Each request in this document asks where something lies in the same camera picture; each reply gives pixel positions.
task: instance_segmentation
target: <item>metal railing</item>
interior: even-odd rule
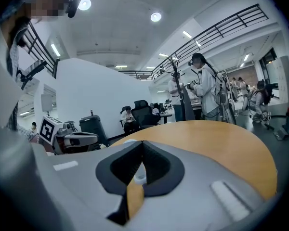
[[[219,23],[209,27],[207,30],[198,34],[189,40],[186,44],[177,49],[170,55],[174,62],[182,62],[186,59],[191,59],[192,55],[203,48],[219,41],[228,35],[231,35],[248,26],[269,19],[261,10],[259,4],[255,4],[246,9],[243,9]],[[170,60],[167,58],[159,64],[153,71],[153,79],[162,74],[161,70],[172,72],[173,68]]]
[[[35,60],[45,60],[47,62],[45,68],[47,71],[56,78],[57,66],[59,59],[53,59],[45,45],[42,43],[39,38],[36,30],[32,23],[29,23],[29,28],[24,35],[25,41],[27,42],[27,52]]]
[[[122,71],[118,71],[118,72],[121,72],[125,75],[129,75],[135,79],[138,79],[138,80],[154,80],[154,77],[153,77],[153,73],[152,71],[128,71],[128,70],[122,70]]]

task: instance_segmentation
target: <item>fluorescent light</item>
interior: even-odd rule
[[[183,34],[185,34],[186,36],[188,36],[190,39],[192,38],[192,36],[191,36],[188,32],[186,32],[186,31],[183,31]]]
[[[161,18],[162,18],[162,15],[158,12],[153,13],[151,15],[151,21],[153,21],[153,22],[158,22]]]
[[[20,114],[20,116],[21,116],[21,115],[24,116],[24,115],[29,114],[29,113],[30,113],[30,112],[27,111],[27,112],[24,112],[24,113]]]
[[[88,10],[91,7],[91,1],[90,0],[81,0],[78,8],[80,10]]]
[[[168,57],[168,55],[165,55],[165,54],[163,54],[163,53],[160,53],[159,55],[160,55],[160,56],[164,56],[164,57]]]
[[[249,54],[247,54],[247,55],[245,56],[244,61],[246,61],[246,60],[248,59],[248,57],[249,57]]]
[[[59,51],[57,50],[57,48],[56,48],[56,46],[54,44],[51,44],[51,47],[52,47],[54,53],[56,53],[57,56],[61,56]]]

